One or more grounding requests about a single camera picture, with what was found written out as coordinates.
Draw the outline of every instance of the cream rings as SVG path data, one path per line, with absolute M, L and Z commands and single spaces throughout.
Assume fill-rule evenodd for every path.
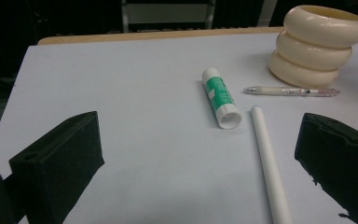
M 282 31 L 276 41 L 276 47 L 283 58 L 298 65 L 331 70 L 342 66 L 351 57 L 351 47 L 345 49 L 330 49 L 311 45 L 293 38 Z
M 286 61 L 277 50 L 272 52 L 268 67 L 281 80 L 305 88 L 325 88 L 338 77 L 338 69 L 321 71 L 304 68 Z
M 319 46 L 347 48 L 358 43 L 358 16 L 330 7 L 294 7 L 283 26 L 291 36 Z

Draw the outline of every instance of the white pen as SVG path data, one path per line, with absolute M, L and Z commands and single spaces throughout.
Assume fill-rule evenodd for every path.
M 253 95 L 280 95 L 280 96 L 336 96 L 340 93 L 335 89 L 312 90 L 306 88 L 286 87 L 249 87 L 243 89 L 244 93 Z

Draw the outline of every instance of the green label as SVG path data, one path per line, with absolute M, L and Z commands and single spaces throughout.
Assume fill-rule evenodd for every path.
M 208 97 L 211 101 L 214 112 L 216 112 L 221 105 L 234 104 L 234 101 L 232 100 L 231 95 L 229 94 L 221 77 L 211 77 L 205 83 L 205 90 L 208 92 Z

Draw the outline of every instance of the white tube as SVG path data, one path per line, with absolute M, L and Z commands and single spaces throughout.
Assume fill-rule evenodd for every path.
M 223 79 L 215 68 L 208 68 L 202 73 L 202 83 L 208 93 L 217 123 L 222 129 L 233 129 L 242 120 L 234 100 L 228 92 Z
M 284 194 L 274 150 L 269 140 L 269 132 L 263 111 L 259 106 L 255 105 L 252 107 L 251 112 L 274 224 L 291 224 L 289 206 Z

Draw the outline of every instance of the white paper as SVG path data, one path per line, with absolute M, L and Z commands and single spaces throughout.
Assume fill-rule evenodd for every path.
M 0 124 L 8 160 L 74 115 L 96 110 L 105 165 L 65 223 L 269 223 L 250 109 L 268 118 L 294 223 L 352 223 L 295 160 L 305 112 L 358 129 L 358 44 L 337 97 L 246 95 L 284 86 L 267 68 L 278 34 L 30 47 Z M 218 127 L 200 75 L 215 67 L 242 114 Z

